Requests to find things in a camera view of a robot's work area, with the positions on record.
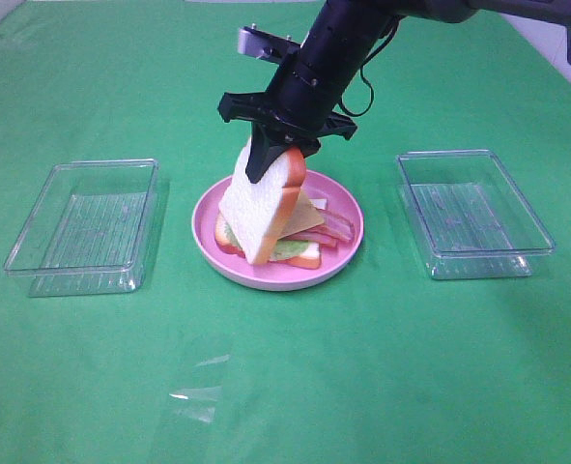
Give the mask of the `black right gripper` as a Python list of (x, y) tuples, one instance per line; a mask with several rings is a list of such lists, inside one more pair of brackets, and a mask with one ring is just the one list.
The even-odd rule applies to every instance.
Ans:
[(319, 152), (322, 136), (353, 135), (356, 125), (334, 108), (357, 73), (357, 20), (318, 18), (300, 50), (276, 65), (263, 92), (225, 93), (221, 118), (251, 124), (245, 174), (257, 184), (289, 146), (306, 159)]

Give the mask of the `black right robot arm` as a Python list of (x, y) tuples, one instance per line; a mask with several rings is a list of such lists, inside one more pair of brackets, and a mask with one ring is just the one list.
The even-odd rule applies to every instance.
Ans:
[(292, 147), (308, 157), (319, 151), (324, 136), (353, 136), (356, 115), (345, 108), (342, 96), (392, 40), (404, 17), (460, 23), (479, 10), (565, 27), (571, 65), (571, 1), (327, 1), (302, 43), (242, 28), (239, 52), (277, 65), (265, 91), (226, 93), (218, 105), (224, 121), (251, 124), (248, 180), (258, 183)]

